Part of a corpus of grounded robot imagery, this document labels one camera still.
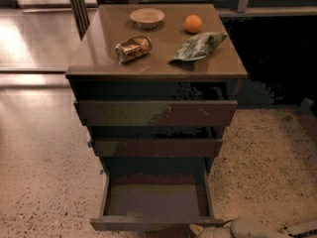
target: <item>gold can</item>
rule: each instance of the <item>gold can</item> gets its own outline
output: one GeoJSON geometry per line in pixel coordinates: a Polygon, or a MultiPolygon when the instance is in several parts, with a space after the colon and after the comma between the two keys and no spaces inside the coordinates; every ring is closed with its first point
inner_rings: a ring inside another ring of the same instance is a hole
{"type": "Polygon", "coordinates": [[[151,41],[146,36],[134,37],[116,46],[119,62],[127,62],[147,55],[152,49],[151,41]]]}

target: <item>dresser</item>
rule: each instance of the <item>dresser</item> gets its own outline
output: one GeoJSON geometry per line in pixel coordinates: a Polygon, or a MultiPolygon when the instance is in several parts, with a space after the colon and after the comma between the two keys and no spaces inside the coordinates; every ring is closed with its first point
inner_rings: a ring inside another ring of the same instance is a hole
{"type": "Polygon", "coordinates": [[[65,74],[106,174],[99,215],[90,220],[96,230],[223,223],[207,177],[247,73],[230,37],[205,59],[168,63],[191,37],[183,29],[191,14],[202,19],[202,32],[226,32],[213,5],[101,5],[65,74]],[[146,7],[164,12],[152,30],[130,19],[146,7]],[[150,38],[151,52],[119,63],[116,45],[136,36],[150,38]]]}

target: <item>orange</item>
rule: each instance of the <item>orange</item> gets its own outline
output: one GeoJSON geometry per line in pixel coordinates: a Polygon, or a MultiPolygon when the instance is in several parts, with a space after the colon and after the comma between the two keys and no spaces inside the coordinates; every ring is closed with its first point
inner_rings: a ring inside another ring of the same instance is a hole
{"type": "Polygon", "coordinates": [[[185,30],[191,34],[197,34],[202,27],[202,20],[197,15],[189,15],[184,24],[185,30]]]}

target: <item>brown tabletop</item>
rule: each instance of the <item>brown tabletop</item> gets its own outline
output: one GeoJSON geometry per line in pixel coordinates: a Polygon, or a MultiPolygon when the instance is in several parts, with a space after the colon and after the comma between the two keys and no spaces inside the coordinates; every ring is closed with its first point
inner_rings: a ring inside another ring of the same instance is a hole
{"type": "Polygon", "coordinates": [[[201,32],[226,32],[213,5],[101,5],[75,56],[66,77],[109,80],[212,80],[246,78],[247,72],[229,36],[206,59],[198,60],[191,70],[168,62],[192,35],[184,31],[190,14],[198,15],[201,32]],[[164,12],[162,22],[153,30],[143,30],[130,19],[141,8],[157,8],[164,12]],[[133,37],[151,39],[149,55],[132,62],[119,63],[115,47],[133,37]]]}

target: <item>white bowl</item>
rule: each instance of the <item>white bowl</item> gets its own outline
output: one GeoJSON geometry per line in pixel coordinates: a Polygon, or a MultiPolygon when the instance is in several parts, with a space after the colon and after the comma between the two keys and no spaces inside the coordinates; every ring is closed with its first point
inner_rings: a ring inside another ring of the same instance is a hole
{"type": "Polygon", "coordinates": [[[152,29],[164,18],[164,13],[154,8],[143,8],[133,11],[130,18],[136,21],[141,28],[152,29]]]}

